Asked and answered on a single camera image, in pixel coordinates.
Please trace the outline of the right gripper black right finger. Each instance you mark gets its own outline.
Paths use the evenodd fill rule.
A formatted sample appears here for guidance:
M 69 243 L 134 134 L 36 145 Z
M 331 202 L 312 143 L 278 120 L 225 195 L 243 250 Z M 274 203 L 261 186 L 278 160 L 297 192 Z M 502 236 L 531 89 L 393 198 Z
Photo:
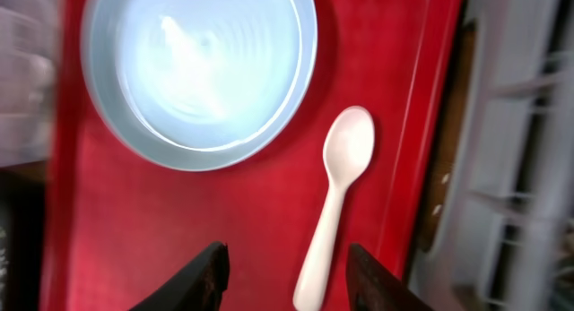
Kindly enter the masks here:
M 432 311 L 359 244 L 349 245 L 345 279 L 352 311 Z

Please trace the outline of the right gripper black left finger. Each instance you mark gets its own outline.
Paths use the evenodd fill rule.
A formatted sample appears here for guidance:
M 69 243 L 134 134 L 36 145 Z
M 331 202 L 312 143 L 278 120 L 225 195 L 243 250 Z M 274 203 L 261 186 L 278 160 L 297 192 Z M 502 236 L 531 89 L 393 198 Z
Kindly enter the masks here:
M 130 311 L 218 311 L 229 278 L 228 247 L 212 242 Z

